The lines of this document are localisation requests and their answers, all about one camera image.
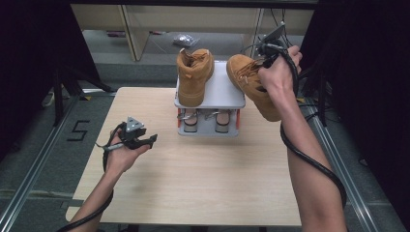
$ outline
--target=white shelf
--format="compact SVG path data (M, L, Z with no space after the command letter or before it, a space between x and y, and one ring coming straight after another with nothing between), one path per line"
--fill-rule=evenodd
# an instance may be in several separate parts
M177 81L175 94L175 106L181 109L181 112L185 111L185 108L179 103L178 100L178 88L179 78ZM178 129L178 133L184 136L219 136L219 137L232 137L239 134L237 128L237 116L240 108L245 107L245 95L242 91L238 90L230 81L229 76L226 73L226 61L216 61L214 73L211 78L205 84L205 96L202 104L196 107L199 114L197 116L197 131L185 132L184 122L181 122L181 127ZM205 113L210 111L209 109L231 109L229 130L227 133L216 132L217 126L216 117L205 119Z
M179 78L177 81L175 106L188 108L178 100ZM226 61L216 61L214 74L205 84L205 96L202 104L196 108L224 108L237 109L245 107L245 95L230 81L226 73Z

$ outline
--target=metal rail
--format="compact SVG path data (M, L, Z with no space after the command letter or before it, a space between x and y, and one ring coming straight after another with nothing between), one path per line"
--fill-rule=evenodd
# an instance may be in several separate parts
M314 101L307 99L307 104L314 104ZM307 110L309 111L309 113L315 113L314 107L308 107ZM344 164L344 161L340 153L338 152L335 142L329 134L328 129L322 126L317 117L313 118L313 123L318 130L320 139L328 152L329 159L331 160L338 177L343 182L346 188L347 198L349 199L353 209L355 210L364 231L380 231L376 223L374 222L373 216L371 215L366 202L359 193L355 182L353 181L349 171L347 170L347 167Z
M29 171L27 172L24 180L18 187L15 195L13 196L12 200L9 202L9 205L6 207L6 210L2 213L0 217L0 229L1 232L8 232L12 228L13 224L15 223L15 219L17 218L21 208L24 205L27 196L30 194L30 190L36 183L50 153L52 148L54 147L58 136L62 128L65 126L67 122L67 118L73 110L73 107L79 100L79 96L72 97L67 105L67 113L62 118L60 123L55 126L52 130L50 135L48 136L47 140L45 141L42 149L37 154L36 159L34 160L33 164L31 165Z

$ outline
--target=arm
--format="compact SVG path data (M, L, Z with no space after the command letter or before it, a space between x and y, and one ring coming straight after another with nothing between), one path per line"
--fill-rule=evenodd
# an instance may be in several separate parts
M116 134L111 144L119 141L120 138ZM122 147L112 151L108 155L105 173L70 222L78 221L94 213L111 194L121 175L130 169L139 155L145 153L149 148L149 145L144 145L135 150ZM71 231L97 231L102 215L100 214Z
M302 54L292 46L289 54L300 71ZM331 169L315 135L306 122L293 93L292 73L282 57L269 69L261 68L263 86L278 109L289 140L303 153ZM340 193L320 171L288 150L288 163L304 231L346 231Z

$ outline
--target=gray floor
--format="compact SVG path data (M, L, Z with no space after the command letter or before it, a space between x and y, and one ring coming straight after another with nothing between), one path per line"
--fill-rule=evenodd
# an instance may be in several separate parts
M104 83L112 87L122 86L153 86L174 87L176 76L175 59L180 46L172 43L178 32L152 35L144 50L142 59L134 62L125 38L109 38L104 31L84 31L93 59ZM244 47L241 35L231 34L201 34L188 33L198 38L199 42L190 49L209 48L217 60L227 60L230 56L240 53ZM300 45L303 37L289 37L293 44ZM82 82L85 89L94 86ZM27 200L19 210L14 225L10 231L55 231L66 223L67 205L72 199L76 185L100 132L106 113L113 101L113 96L93 96L89 101L77 99L65 100L65 105L73 109L56 137L51 147L46 163L40 170ZM10 200L20 184L27 178L27 173L44 149L43 144L53 132L53 107L46 107L28 125L29 130L20 144L20 150L10 152L0 163L0 209L3 212L9 206ZM332 136L337 150L342 156L354 187L366 203L378 231L406 231L397 218L389 200L384 195L369 169L358 163L360 154L350 139L349 134L339 121L337 113L330 109L326 112L328 118L327 131ZM84 138L78 141L81 133L77 129L87 131ZM320 137L315 121L310 124ZM369 231L364 229L359 212L354 204L348 201L345 214L350 231ZM103 223L103 231L119 231L126 225ZM270 227L268 231L300 231L298 227Z

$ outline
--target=wrist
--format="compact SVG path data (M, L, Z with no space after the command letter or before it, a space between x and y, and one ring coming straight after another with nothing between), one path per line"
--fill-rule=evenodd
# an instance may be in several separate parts
M102 179L105 179L108 182L116 183L120 179L122 174L123 172L107 169L106 172L103 173Z
M286 109L290 105L296 104L296 97L291 89L276 88L269 91L269 97L279 111Z

